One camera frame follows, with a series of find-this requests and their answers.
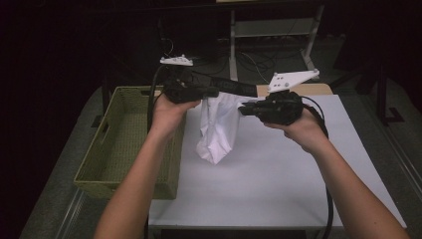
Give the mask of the person's left hand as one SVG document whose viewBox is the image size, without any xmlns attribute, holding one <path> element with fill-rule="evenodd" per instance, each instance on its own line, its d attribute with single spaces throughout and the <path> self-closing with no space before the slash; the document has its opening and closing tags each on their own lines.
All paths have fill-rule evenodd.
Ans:
<svg viewBox="0 0 422 239">
<path fill-rule="evenodd" d="M 199 104 L 200 101 L 175 104 L 166 95 L 158 97 L 154 105 L 150 132 L 161 138 L 170 139 L 185 114 Z"/>
</svg>

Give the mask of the white shorts with black waistband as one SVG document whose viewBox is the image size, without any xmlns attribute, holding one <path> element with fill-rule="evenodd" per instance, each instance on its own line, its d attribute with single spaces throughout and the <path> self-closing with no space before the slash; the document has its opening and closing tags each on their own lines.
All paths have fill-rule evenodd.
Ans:
<svg viewBox="0 0 422 239">
<path fill-rule="evenodd" d="M 233 148 L 241 114 L 238 107 L 258 97 L 255 85 L 212 78 L 210 86 L 219 93 L 216 98 L 207 97 L 202 102 L 200 115 L 200 139 L 197 154 L 211 164 L 218 164 Z"/>
</svg>

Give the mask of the black floor stand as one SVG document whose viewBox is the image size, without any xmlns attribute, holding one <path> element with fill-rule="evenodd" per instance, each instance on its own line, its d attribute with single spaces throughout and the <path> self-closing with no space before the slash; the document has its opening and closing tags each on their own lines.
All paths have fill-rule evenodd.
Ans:
<svg viewBox="0 0 422 239">
<path fill-rule="evenodd" d="M 374 67 L 376 76 L 376 115 L 381 123 L 389 126 L 394 122 L 404 122 L 404 118 L 396 108 L 387 106 L 387 76 L 381 63 Z"/>
</svg>

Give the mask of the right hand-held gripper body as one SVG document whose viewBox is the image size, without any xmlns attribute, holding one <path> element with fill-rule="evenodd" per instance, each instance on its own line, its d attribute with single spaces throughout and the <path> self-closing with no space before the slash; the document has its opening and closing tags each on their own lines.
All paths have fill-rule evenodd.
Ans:
<svg viewBox="0 0 422 239">
<path fill-rule="evenodd" d="M 298 120 L 304 108 L 302 98 L 291 88 L 319 75 L 319 70 L 274 73 L 269 85 L 269 95 L 258 102 L 258 118 L 262 122 L 289 125 Z"/>
</svg>

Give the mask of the person's right hand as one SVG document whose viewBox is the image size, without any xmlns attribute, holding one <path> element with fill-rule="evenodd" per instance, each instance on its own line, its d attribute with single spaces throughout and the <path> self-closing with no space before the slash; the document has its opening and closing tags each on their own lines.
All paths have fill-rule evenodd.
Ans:
<svg viewBox="0 0 422 239">
<path fill-rule="evenodd" d="M 265 122 L 264 126 L 282 130 L 285 137 L 311 154 L 321 154 L 331 148 L 331 143 L 318 125 L 317 119 L 308 110 L 303 110 L 302 116 L 290 125 Z"/>
</svg>

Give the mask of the green woven basket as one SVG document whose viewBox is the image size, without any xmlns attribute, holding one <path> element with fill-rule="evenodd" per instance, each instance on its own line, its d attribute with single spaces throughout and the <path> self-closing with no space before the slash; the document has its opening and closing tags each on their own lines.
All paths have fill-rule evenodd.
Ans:
<svg viewBox="0 0 422 239">
<path fill-rule="evenodd" d="M 75 176 L 74 184 L 88 196 L 111 198 L 125 178 L 147 135 L 149 88 L 118 87 Z M 155 183 L 155 199 L 171 200 L 177 195 L 182 122 L 166 146 Z"/>
</svg>

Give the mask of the wooden board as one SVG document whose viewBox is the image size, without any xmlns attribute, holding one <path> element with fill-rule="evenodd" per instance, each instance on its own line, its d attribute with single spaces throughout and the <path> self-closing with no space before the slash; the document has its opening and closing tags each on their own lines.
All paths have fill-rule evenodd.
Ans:
<svg viewBox="0 0 422 239">
<path fill-rule="evenodd" d="M 321 96 L 332 95 L 332 90 L 327 84 L 300 84 L 292 87 L 292 91 L 301 96 Z M 268 93 L 268 87 L 257 85 L 257 94 L 259 97 L 265 97 Z"/>
</svg>

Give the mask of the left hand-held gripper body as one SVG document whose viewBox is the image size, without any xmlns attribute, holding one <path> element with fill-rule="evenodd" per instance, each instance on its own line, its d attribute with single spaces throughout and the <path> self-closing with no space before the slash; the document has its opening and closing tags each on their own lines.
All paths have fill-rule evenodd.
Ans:
<svg viewBox="0 0 422 239">
<path fill-rule="evenodd" d="M 163 80 L 163 92 L 175 104 L 184 104 L 202 100 L 200 86 L 188 81 L 193 61 L 184 55 L 172 58 L 162 57 L 160 64 L 167 69 Z"/>
</svg>

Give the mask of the white metal desk frame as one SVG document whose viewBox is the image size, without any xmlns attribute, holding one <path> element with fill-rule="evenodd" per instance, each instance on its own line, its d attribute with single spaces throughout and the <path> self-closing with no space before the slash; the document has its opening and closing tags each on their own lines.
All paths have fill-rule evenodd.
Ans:
<svg viewBox="0 0 422 239">
<path fill-rule="evenodd" d="M 274 20 L 238 20 L 235 10 L 230 14 L 230 55 L 229 74 L 230 79 L 238 80 L 236 40 L 253 37 L 291 37 L 307 36 L 308 41 L 300 55 L 307 70 L 314 70 L 311 52 L 317 37 L 317 30 L 320 24 L 324 4 L 317 4 L 311 8 L 314 13 L 310 17 L 283 17 Z"/>
</svg>

